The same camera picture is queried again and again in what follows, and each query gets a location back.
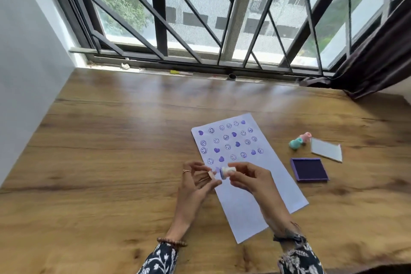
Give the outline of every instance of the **purple ink pad case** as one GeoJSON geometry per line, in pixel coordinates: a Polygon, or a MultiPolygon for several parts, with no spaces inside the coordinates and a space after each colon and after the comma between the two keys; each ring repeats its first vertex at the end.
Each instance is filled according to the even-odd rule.
{"type": "Polygon", "coordinates": [[[330,180],[320,158],[291,158],[290,163],[298,182],[330,180]]]}

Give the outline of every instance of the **floral sleeve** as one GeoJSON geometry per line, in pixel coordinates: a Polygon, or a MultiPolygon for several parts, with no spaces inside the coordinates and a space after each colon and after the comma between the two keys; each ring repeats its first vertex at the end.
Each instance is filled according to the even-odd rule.
{"type": "Polygon", "coordinates": [[[177,262],[176,249],[167,243],[158,244],[137,274],[173,274],[177,262]]]}
{"type": "Polygon", "coordinates": [[[281,274],[325,274],[320,260],[307,242],[287,251],[278,261],[278,267],[281,274]]]}

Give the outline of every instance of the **paper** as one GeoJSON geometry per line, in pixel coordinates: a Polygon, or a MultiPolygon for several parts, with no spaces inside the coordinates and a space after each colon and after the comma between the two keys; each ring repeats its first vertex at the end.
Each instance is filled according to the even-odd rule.
{"type": "Polygon", "coordinates": [[[340,144],[328,143],[312,137],[311,153],[342,162],[342,151],[340,144]]]}
{"type": "MultiPolygon", "coordinates": [[[[285,169],[251,114],[224,119],[191,130],[203,161],[214,170],[229,162],[248,161],[271,171],[290,213],[308,205],[307,199],[285,169]]],[[[237,243],[266,229],[254,197],[223,180],[216,189],[237,243]]]]}

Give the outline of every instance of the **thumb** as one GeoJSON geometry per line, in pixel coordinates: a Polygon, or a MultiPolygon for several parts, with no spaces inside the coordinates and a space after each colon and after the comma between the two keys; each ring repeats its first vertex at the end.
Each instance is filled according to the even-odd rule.
{"type": "Polygon", "coordinates": [[[219,186],[222,183],[221,180],[211,180],[210,182],[208,182],[205,186],[203,186],[200,191],[201,193],[206,196],[208,193],[210,193],[210,191],[214,188],[216,188],[217,186],[219,186]]]}
{"type": "Polygon", "coordinates": [[[250,188],[253,185],[254,178],[250,178],[239,171],[229,172],[230,181],[239,182],[250,188]]]}

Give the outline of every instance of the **brown beaded bracelet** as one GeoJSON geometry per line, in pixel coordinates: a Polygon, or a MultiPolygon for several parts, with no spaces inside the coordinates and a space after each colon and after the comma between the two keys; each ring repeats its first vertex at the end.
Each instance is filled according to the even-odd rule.
{"type": "Polygon", "coordinates": [[[173,245],[176,248],[186,247],[187,246],[187,243],[185,241],[182,241],[182,240],[169,240],[168,238],[157,237],[157,241],[159,243],[167,243],[167,244],[173,245]]]}

